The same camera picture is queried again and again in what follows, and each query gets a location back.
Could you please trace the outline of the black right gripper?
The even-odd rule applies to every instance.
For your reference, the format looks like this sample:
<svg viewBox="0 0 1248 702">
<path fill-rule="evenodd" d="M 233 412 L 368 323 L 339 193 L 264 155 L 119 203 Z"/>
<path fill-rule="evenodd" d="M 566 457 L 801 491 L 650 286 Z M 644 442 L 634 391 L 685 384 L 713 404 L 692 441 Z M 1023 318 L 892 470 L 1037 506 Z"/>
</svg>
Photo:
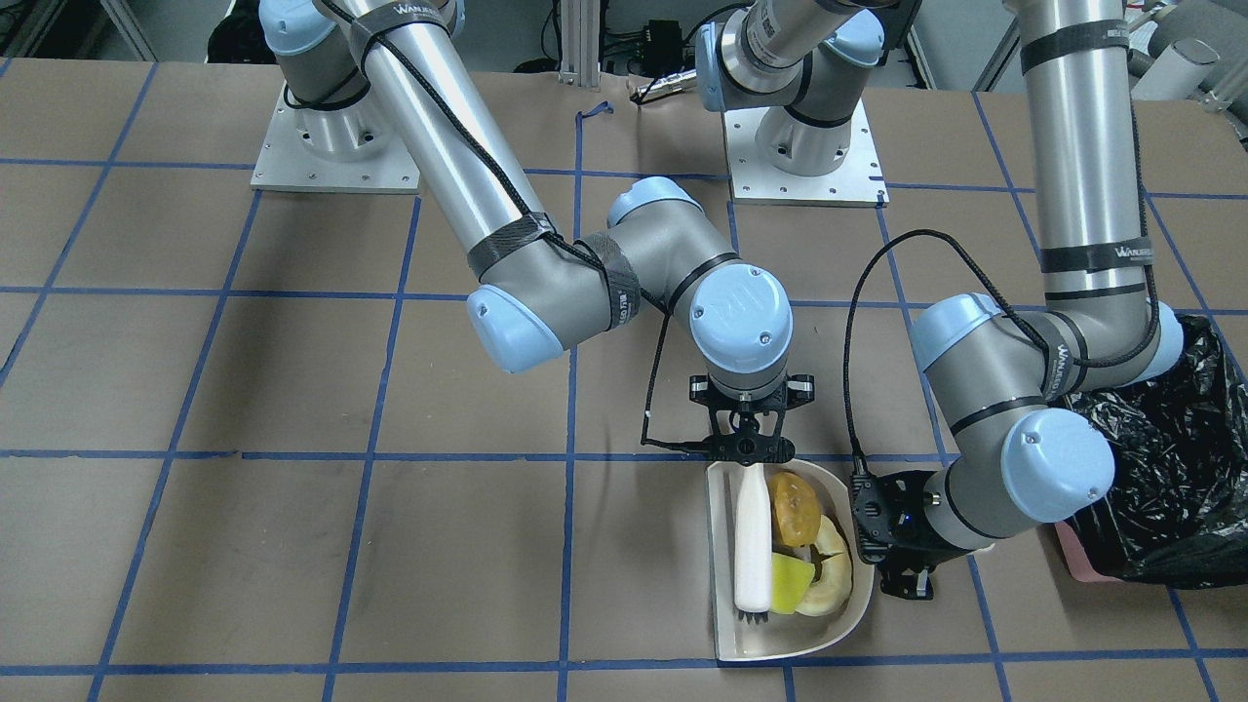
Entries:
<svg viewBox="0 0 1248 702">
<path fill-rule="evenodd" d="M 739 465 L 787 463 L 797 450 L 782 436 L 785 413 L 814 396 L 811 373 L 787 376 L 770 395 L 750 401 L 723 393 L 709 376 L 691 376 L 689 397 L 708 410 L 713 435 L 689 443 L 689 452 Z"/>
</svg>

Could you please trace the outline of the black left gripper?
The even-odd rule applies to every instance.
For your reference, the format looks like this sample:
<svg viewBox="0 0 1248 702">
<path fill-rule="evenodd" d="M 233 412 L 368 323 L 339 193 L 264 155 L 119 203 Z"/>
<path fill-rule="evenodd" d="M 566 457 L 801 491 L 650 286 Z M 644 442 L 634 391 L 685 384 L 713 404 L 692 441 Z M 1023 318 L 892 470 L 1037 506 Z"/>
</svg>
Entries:
<svg viewBox="0 0 1248 702">
<path fill-rule="evenodd" d="M 931 497 L 924 483 L 934 475 L 921 470 L 885 476 L 869 470 L 851 473 L 859 557 L 877 566 L 884 595 L 934 600 L 931 572 L 953 558 L 953 545 L 936 532 L 924 512 Z"/>
</svg>

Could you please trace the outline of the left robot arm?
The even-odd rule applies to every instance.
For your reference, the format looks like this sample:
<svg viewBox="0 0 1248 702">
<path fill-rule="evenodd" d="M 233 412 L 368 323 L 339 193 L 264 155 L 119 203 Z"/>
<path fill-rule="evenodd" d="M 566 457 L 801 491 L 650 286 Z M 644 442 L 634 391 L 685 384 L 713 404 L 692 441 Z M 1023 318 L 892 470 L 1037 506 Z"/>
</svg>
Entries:
<svg viewBox="0 0 1248 702">
<path fill-rule="evenodd" d="M 1046 305 L 1021 314 L 986 286 L 914 322 L 916 363 L 958 458 L 877 477 L 852 448 L 860 555 L 902 600 L 931 600 L 938 565 L 1104 498 L 1109 441 L 1058 400 L 1168 372 L 1183 347 L 1151 272 L 1123 2 L 1007 7 L 1033 125 Z"/>
</svg>

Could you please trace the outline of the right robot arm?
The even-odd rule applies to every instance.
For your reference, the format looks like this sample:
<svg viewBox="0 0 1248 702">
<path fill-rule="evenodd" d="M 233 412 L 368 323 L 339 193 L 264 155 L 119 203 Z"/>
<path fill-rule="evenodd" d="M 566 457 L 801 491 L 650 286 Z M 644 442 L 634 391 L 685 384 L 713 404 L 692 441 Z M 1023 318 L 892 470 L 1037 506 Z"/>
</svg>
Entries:
<svg viewBox="0 0 1248 702">
<path fill-rule="evenodd" d="M 689 395 L 709 437 L 669 450 L 740 465 L 785 463 L 795 448 L 761 417 L 784 421 L 814 400 L 792 376 L 792 306 L 779 280 L 749 265 L 671 179 L 639 179 L 607 227 L 559 235 L 473 84 L 453 35 L 456 1 L 262 1 L 265 41 L 290 80 L 293 107 L 371 102 L 406 144 L 478 280 L 467 310 L 503 371 L 525 372 L 644 305 L 691 334 L 706 373 Z"/>
</svg>

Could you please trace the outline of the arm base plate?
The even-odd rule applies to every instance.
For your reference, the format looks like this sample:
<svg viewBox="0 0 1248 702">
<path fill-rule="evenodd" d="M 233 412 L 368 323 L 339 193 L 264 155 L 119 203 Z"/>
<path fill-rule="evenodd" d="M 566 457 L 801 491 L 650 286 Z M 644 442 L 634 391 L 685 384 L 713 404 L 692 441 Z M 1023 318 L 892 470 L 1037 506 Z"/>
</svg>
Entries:
<svg viewBox="0 0 1248 702">
<path fill-rule="evenodd" d="M 419 171 L 406 144 L 363 97 L 337 111 L 293 107 L 290 89 L 276 102 L 251 186 L 318 194 L 416 194 Z"/>
<path fill-rule="evenodd" d="M 890 201 L 865 105 L 821 129 L 785 107 L 723 114 L 733 199 L 770 206 L 885 206 Z"/>
</svg>

